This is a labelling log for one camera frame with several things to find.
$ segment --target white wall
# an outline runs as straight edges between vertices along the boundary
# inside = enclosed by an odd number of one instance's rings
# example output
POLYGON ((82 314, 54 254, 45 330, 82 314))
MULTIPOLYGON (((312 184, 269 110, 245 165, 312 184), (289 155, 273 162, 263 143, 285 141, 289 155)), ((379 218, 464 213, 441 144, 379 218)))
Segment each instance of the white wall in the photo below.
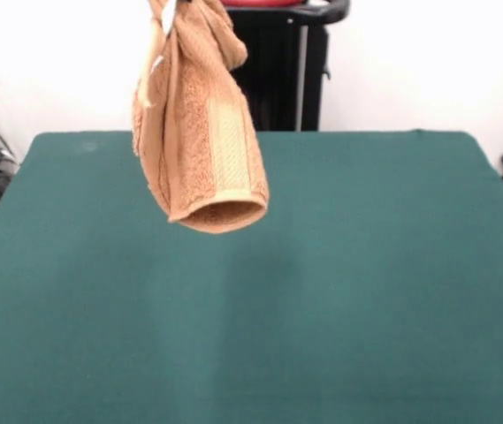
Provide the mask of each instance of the white wall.
MULTIPOLYGON (((145 0, 0 0, 0 129, 122 129, 147 45, 145 0)), ((462 129, 503 152, 503 2, 353 0, 333 26, 322 129, 462 129)))

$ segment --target green felt surface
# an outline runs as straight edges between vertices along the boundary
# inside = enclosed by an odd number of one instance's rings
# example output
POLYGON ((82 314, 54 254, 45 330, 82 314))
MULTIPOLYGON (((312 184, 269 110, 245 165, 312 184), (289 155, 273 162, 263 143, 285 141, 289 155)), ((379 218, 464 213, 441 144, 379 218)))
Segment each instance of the green felt surface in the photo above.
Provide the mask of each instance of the green felt surface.
POLYGON ((168 224, 130 135, 0 205, 0 424, 503 423, 503 184, 460 133, 264 134, 267 217, 168 224))

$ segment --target green table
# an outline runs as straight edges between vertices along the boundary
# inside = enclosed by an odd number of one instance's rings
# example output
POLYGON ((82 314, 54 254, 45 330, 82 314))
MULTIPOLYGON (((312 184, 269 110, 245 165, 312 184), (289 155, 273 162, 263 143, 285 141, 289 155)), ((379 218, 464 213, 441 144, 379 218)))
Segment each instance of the green table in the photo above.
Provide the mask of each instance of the green table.
POLYGON ((0 424, 503 423, 503 183, 462 133, 266 133, 268 216, 168 224, 125 132, 0 205, 0 424))

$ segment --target towel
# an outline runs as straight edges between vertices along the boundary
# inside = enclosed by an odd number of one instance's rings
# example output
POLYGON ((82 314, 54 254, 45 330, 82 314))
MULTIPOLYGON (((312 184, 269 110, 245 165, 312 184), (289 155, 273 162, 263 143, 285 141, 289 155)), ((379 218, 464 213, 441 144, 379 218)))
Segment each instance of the towel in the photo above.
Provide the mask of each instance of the towel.
POLYGON ((236 231, 261 219, 270 198, 248 103, 230 74, 248 53, 218 0, 168 1, 171 28, 167 0, 152 3, 160 57, 148 102, 140 85, 133 98, 133 151, 170 223, 236 231))

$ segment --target terry cloth towel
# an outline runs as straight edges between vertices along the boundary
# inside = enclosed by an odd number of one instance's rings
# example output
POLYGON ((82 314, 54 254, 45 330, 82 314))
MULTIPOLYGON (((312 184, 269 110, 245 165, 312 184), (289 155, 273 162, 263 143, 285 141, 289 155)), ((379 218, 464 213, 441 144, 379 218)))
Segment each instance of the terry cloth towel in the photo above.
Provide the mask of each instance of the terry cloth towel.
POLYGON ((248 103, 230 74, 248 53, 218 0, 168 2, 170 32, 167 0, 154 2, 168 37, 150 105, 133 100, 133 151, 170 223, 235 231, 261 219, 270 196, 248 103))

